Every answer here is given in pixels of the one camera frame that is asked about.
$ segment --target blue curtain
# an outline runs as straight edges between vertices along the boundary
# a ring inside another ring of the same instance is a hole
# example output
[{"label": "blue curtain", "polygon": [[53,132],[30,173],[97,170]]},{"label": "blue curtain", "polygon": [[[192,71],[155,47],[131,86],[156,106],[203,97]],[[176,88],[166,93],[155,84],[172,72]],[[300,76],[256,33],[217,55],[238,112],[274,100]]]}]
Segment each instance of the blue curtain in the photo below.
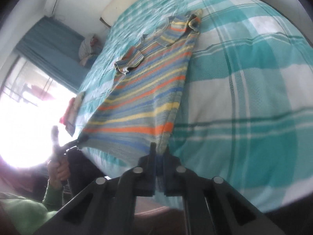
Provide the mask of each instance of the blue curtain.
[{"label": "blue curtain", "polygon": [[78,50],[83,39],[61,22],[43,17],[16,45],[16,51],[52,79],[77,93],[89,71],[79,65]]}]

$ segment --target bed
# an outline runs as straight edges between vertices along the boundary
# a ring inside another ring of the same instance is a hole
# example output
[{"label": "bed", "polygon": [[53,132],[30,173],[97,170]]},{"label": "bed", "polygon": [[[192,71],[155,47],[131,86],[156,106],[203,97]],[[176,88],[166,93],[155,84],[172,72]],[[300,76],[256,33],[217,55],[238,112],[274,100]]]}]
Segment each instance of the bed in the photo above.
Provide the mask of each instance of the bed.
[{"label": "bed", "polygon": [[[202,9],[170,152],[206,178],[221,176],[266,212],[313,191],[313,49],[286,18],[259,0],[138,0],[110,29],[80,91],[77,137],[112,91],[114,62],[169,16]],[[146,153],[86,145],[110,177]],[[154,200],[182,207],[179,198]]]}]

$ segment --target silver screw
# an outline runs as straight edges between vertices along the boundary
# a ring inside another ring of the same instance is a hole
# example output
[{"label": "silver screw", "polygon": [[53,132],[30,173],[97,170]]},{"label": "silver screw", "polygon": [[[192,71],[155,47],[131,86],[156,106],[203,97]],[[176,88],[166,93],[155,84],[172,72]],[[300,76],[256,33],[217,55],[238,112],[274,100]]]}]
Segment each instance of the silver screw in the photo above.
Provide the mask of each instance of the silver screw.
[{"label": "silver screw", "polygon": [[179,173],[184,173],[186,171],[186,168],[184,166],[178,166],[176,168],[176,171]]},{"label": "silver screw", "polygon": [[100,178],[97,178],[97,179],[96,179],[96,183],[97,183],[97,184],[104,184],[105,181],[106,181],[106,180],[105,180],[105,178],[103,178],[103,177],[100,177]]},{"label": "silver screw", "polygon": [[223,183],[224,182],[223,178],[218,177],[218,176],[214,177],[213,180],[214,180],[215,183]]},{"label": "silver screw", "polygon": [[135,167],[133,169],[133,173],[142,173],[143,172],[143,168],[142,167]]}]

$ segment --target person's hand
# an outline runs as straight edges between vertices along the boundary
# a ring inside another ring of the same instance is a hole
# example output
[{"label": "person's hand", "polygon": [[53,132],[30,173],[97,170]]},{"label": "person's hand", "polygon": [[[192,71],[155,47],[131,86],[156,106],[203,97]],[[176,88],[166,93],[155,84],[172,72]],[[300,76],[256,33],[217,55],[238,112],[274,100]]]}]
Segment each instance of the person's hand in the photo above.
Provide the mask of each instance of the person's hand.
[{"label": "person's hand", "polygon": [[68,161],[66,155],[62,156],[59,161],[50,161],[48,163],[49,184],[56,190],[63,188],[61,181],[69,178]]}]

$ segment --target window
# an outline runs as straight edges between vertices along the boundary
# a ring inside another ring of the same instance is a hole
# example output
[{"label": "window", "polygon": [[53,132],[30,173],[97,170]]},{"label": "window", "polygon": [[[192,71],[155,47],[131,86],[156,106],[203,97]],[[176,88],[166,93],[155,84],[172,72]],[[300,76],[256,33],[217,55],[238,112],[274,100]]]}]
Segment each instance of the window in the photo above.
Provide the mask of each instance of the window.
[{"label": "window", "polygon": [[60,145],[71,141],[58,121],[74,96],[31,62],[18,58],[0,96],[3,159],[16,167],[43,163],[52,153],[50,135],[56,124]]}]

